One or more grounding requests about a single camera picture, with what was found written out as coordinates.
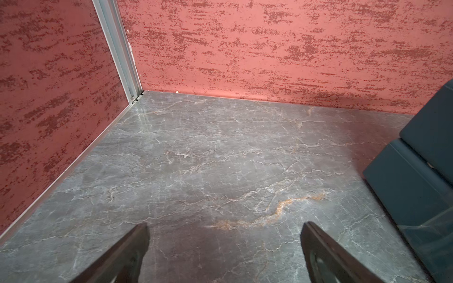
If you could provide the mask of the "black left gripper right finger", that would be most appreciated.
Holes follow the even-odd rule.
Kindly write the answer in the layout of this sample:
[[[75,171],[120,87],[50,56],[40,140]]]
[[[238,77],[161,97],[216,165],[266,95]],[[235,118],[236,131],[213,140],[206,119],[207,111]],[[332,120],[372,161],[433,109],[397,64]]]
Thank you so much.
[[[314,222],[304,223],[300,240],[311,282],[382,282]]]

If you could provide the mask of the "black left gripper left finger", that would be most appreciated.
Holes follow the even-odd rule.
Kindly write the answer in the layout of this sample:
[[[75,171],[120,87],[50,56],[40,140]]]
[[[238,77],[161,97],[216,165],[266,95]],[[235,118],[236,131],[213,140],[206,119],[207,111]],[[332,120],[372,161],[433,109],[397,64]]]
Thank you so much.
[[[75,277],[73,283],[136,283],[150,244],[147,223],[136,225],[100,258]]]

